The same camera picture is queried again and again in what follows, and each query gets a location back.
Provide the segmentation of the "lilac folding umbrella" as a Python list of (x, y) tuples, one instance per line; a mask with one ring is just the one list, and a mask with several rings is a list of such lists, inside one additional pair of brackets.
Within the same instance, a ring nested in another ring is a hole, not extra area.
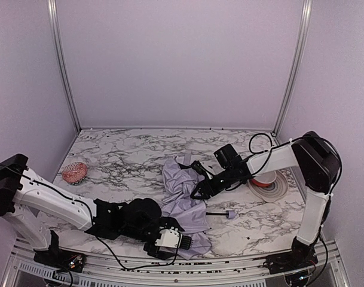
[(192, 238), (191, 247), (188, 250), (179, 249), (178, 255), (183, 259), (191, 259), (210, 252), (212, 243), (206, 234), (210, 229), (206, 219), (206, 204), (190, 197), (204, 176), (172, 157), (166, 160), (162, 177), (166, 193), (161, 208), (163, 216), (176, 219), (183, 228), (182, 234)]

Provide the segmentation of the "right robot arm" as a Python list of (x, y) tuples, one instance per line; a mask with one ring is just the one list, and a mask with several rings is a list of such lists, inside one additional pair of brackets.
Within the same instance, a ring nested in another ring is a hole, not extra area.
[(191, 167), (204, 176), (191, 198), (208, 200), (233, 184), (244, 184), (259, 175), (290, 167), (298, 167), (306, 186), (305, 210), (298, 234), (294, 237), (291, 250), (266, 257), (264, 266), (271, 274), (293, 271), (317, 262), (314, 246), (320, 238), (333, 189), (342, 174), (342, 161), (336, 148), (316, 132), (279, 146), (271, 146), (266, 151), (253, 153), (242, 158), (231, 144), (215, 151), (214, 156), (223, 171), (209, 175), (199, 161)]

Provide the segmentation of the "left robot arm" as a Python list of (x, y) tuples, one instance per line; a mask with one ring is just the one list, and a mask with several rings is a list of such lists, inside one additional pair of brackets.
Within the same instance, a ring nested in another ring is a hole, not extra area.
[(56, 232), (32, 209), (56, 216), (99, 241), (119, 236), (138, 240), (149, 256), (160, 260), (175, 259), (181, 249), (191, 247), (192, 238), (184, 235), (176, 219), (163, 216), (154, 200), (109, 203), (76, 196), (37, 175), (27, 160), (16, 154), (0, 163), (0, 217), (29, 242), (35, 262), (80, 273), (85, 255), (61, 249)]

